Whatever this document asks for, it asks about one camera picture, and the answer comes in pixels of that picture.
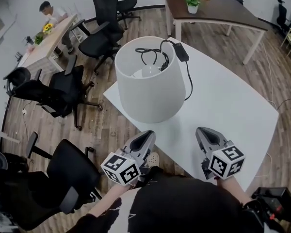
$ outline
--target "sunflower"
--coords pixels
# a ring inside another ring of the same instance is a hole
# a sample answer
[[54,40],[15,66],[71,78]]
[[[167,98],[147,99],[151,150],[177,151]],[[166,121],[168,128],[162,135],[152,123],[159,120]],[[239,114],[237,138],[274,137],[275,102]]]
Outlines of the sunflower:
[[43,33],[46,33],[46,32],[48,32],[50,29],[52,29],[53,28],[53,24],[51,24],[51,23],[48,23],[47,25],[45,25],[44,27],[43,27]]

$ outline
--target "white shirt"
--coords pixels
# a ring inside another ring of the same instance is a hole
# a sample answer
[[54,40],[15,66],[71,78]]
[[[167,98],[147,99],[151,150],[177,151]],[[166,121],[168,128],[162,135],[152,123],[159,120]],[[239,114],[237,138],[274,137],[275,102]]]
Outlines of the white shirt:
[[51,23],[51,24],[53,24],[55,26],[56,24],[59,23],[60,18],[64,14],[67,14],[67,12],[62,7],[54,8],[53,14],[52,15],[50,15],[50,14],[47,15],[47,18],[48,18],[47,19],[47,23]]

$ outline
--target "white lamp shade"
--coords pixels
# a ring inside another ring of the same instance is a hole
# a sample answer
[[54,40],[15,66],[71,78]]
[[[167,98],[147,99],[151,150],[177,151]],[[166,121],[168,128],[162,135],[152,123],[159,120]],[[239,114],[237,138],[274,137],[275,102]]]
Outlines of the white lamp shade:
[[[185,85],[173,46],[164,42],[162,51],[170,60],[169,66],[151,77],[138,75],[145,67],[136,48],[159,49],[162,38],[146,36],[124,45],[115,57],[115,70],[122,106],[133,119],[158,123],[174,116],[185,100]],[[155,53],[143,55],[147,65],[153,65]],[[157,53],[155,66],[161,67],[165,58]]]

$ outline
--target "wooden floor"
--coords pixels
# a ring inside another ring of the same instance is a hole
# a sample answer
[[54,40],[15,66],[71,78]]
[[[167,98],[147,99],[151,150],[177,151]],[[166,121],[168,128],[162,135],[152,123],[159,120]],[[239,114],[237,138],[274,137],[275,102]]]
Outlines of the wooden floor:
[[[142,18],[142,22],[134,20],[129,24],[121,45],[141,36],[154,35],[167,38],[165,24],[165,10],[152,9],[136,12]],[[88,27],[93,30],[95,22],[89,23]],[[212,59],[223,64],[240,78],[245,80],[256,89],[265,99],[271,99],[270,70],[266,61],[263,45],[265,45],[270,60],[270,68],[273,77],[273,101],[277,106],[285,99],[291,98],[291,59],[286,57],[286,50],[280,48],[282,38],[269,31],[263,38],[253,58],[248,65],[243,66],[242,61],[250,46],[255,40],[256,34],[247,29],[233,27],[229,37],[225,36],[227,26],[218,24],[184,23],[182,26],[182,39],[184,43],[196,48]],[[83,130],[79,132],[74,128],[73,116],[66,118],[53,118],[46,113],[35,102],[26,107],[26,121],[28,135],[33,131],[39,134],[37,146],[53,153],[58,143],[66,138],[84,151],[85,147],[91,146],[97,149],[95,155],[91,156],[98,167],[107,155],[121,147],[124,142],[137,133],[135,127],[103,96],[115,81],[114,65],[109,59],[103,65],[98,77],[94,76],[93,68],[95,59],[90,59],[79,53],[77,64],[84,65],[84,82],[93,80],[95,87],[89,93],[88,100],[100,102],[104,110],[99,112],[91,106],[79,106],[79,122]],[[48,84],[50,76],[43,77],[43,83]],[[5,132],[11,137],[21,140],[21,144],[3,142],[3,150],[18,155],[24,155],[27,144],[27,135],[22,117],[23,102],[20,99],[12,99],[7,115]],[[291,101],[286,102],[280,108],[280,118],[270,145],[269,156],[265,160],[257,174],[248,193],[252,192],[258,185],[263,186],[288,186],[291,191]],[[172,174],[183,174],[183,170],[169,159],[163,152],[156,149],[161,157],[161,167]],[[30,171],[46,170],[48,161],[37,155],[32,155]],[[106,177],[101,180],[100,189],[102,193],[108,191],[112,185]],[[83,206],[75,214],[57,214],[41,224],[34,230],[35,233],[57,233],[70,229],[77,220],[93,205]]]

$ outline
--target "dark wood desk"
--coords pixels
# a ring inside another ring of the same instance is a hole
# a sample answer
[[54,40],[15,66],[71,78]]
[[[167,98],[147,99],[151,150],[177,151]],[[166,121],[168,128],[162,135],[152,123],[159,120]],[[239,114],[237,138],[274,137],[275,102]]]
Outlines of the dark wood desk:
[[181,41],[183,22],[205,22],[229,25],[226,33],[229,36],[232,26],[244,27],[259,32],[259,35],[245,57],[246,65],[251,59],[269,25],[260,21],[249,10],[235,0],[201,0],[196,14],[190,14],[185,0],[166,1],[167,34],[171,35],[172,18],[176,23],[176,39]]

